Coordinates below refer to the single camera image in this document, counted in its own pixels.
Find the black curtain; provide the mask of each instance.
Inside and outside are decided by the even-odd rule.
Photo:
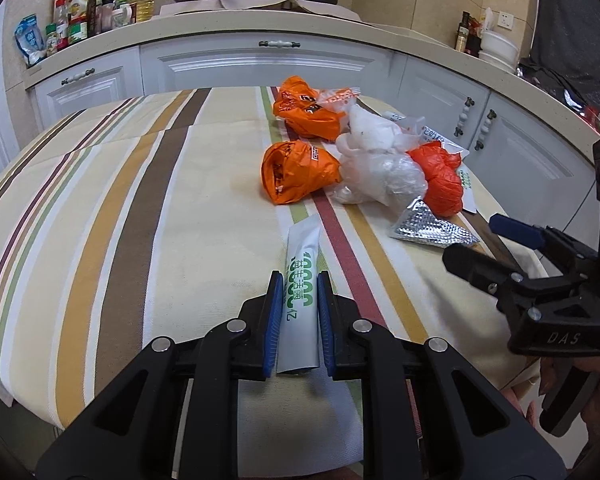
[[[600,0],[540,0],[522,65],[560,101],[567,89],[574,100],[600,108]]]

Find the green stripe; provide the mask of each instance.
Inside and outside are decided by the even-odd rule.
[[[38,220],[36,221],[36,225],[34,226],[34,228],[31,231],[29,239],[27,240],[27,243],[25,244],[25,246],[22,250],[22,253],[18,259],[18,263],[16,264],[15,270],[13,271],[13,274],[11,276],[11,280],[9,282],[9,288],[7,290],[7,295],[4,300],[4,308],[2,310],[2,313],[0,314],[0,355],[2,354],[2,343],[3,343],[3,339],[4,339],[4,330],[7,325],[7,318],[9,316],[9,310],[11,308],[11,301],[13,301],[13,295],[14,295],[14,292],[16,289],[16,285],[18,284],[18,280],[20,279],[22,267],[24,266],[24,263],[26,262],[27,257],[29,256],[31,247],[33,246],[33,243],[36,240],[36,236],[38,235],[38,233],[40,232],[40,229],[42,229],[42,226],[44,225],[44,223],[46,221],[46,217],[48,216],[49,212],[53,208],[54,204],[58,201],[58,198],[62,195],[62,192],[66,189],[66,186],[69,184],[69,181],[75,175],[78,168],[80,168],[80,166],[82,165],[84,160],[87,158],[89,153],[91,153],[91,150],[95,146],[100,144],[102,142],[102,140],[104,140],[106,138],[106,136],[109,135],[115,129],[115,127],[118,126],[120,124],[120,122],[122,122],[122,120],[125,117],[127,117],[133,110],[135,110],[138,107],[138,105],[140,103],[142,103],[143,101],[144,101],[144,97],[139,98],[138,101],[136,101],[135,103],[131,103],[128,106],[128,108],[126,110],[124,110],[120,114],[120,116],[104,130],[103,134],[98,136],[98,139],[95,141],[95,143],[90,144],[86,148],[80,149],[82,151],[82,153],[80,154],[80,157],[78,158],[78,160],[76,160],[76,162],[74,163],[74,166],[71,168],[71,170],[69,171],[67,176],[64,178],[64,180],[62,181],[60,186],[56,189],[56,192],[51,197],[49,202],[46,204],[46,207],[43,209],[42,214],[39,216]]]
[[[273,106],[271,104],[271,99],[269,98],[269,89],[267,89],[266,86],[262,86],[260,87],[260,92],[262,94],[262,103],[264,104],[264,111],[267,115],[267,121],[269,121],[269,135],[271,136],[271,142],[283,142],[284,139],[278,127],[278,120],[273,115]],[[304,201],[290,204],[288,207],[289,211],[291,211],[291,218],[293,219],[294,224],[301,222],[309,216],[306,206],[304,205]],[[323,270],[329,270],[329,267],[327,266],[327,260],[325,260],[321,249],[318,251],[318,261],[316,263],[318,265],[319,272],[322,272]],[[335,284],[333,284],[333,291],[337,294]],[[351,400],[353,401],[356,411],[358,412],[360,422],[362,422],[362,383],[360,381],[345,382],[347,383],[347,388],[349,388],[349,394],[351,395]]]

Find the white bowl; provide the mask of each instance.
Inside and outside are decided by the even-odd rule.
[[[492,64],[493,66],[497,66],[498,68],[501,68],[501,69],[505,70],[506,72],[511,72],[512,74],[516,73],[516,69],[515,69],[515,67],[513,65],[505,63],[500,58],[492,56],[488,52],[485,52],[485,51],[481,50],[478,53],[478,57],[481,60],[486,61],[489,64]]]
[[[518,53],[520,50],[516,44],[492,30],[485,30],[482,33],[482,43],[480,44],[480,47],[488,54],[503,60],[509,65],[515,65],[518,61]]]

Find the white stick packet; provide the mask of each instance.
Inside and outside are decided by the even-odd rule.
[[[320,366],[316,262],[321,227],[320,215],[315,214],[289,229],[278,373],[301,373]]]

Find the cabinet drawer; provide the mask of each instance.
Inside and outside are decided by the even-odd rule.
[[[139,47],[80,63],[35,86],[44,128],[66,115],[142,95]]]
[[[424,116],[429,128],[466,148],[478,127],[488,97],[489,89],[485,86],[428,61],[410,57],[395,107],[406,115]],[[458,136],[454,136],[459,123]]]
[[[271,41],[299,46],[261,46]],[[287,77],[299,75],[313,88],[358,86],[365,95],[384,98],[393,56],[391,50],[353,41],[284,32],[208,34],[141,47],[147,94],[279,86]]]
[[[497,94],[489,98],[469,149],[467,166],[509,216],[529,224],[563,230],[595,181],[588,160]]]

